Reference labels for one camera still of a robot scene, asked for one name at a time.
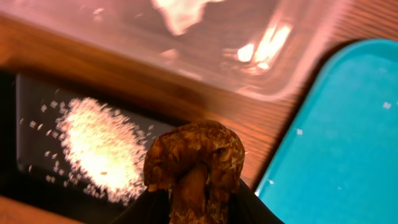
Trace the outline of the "white napkin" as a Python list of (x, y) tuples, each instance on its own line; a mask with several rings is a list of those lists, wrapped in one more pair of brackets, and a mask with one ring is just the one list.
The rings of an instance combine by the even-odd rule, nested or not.
[(174, 35), (183, 35), (189, 27), (202, 20), (208, 3), (224, 0), (151, 0), (152, 7), (160, 13), (165, 26)]

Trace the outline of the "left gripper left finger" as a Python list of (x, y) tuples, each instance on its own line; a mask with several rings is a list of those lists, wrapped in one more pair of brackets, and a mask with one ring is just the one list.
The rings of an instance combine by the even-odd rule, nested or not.
[(134, 203), (111, 224), (168, 224), (169, 193), (167, 190), (145, 190)]

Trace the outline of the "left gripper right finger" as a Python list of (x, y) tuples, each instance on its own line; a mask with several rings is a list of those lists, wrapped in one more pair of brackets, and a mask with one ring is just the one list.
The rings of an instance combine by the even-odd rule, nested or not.
[(229, 203), (229, 224), (284, 224), (239, 180), (239, 191), (231, 195)]

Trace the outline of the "brown walnut food scrap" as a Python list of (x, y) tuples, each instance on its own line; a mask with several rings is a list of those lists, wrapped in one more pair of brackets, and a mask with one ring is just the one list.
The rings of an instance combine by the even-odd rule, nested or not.
[(205, 120), (159, 136), (144, 161), (149, 191), (170, 190), (170, 223), (228, 223), (245, 158), (238, 135)]

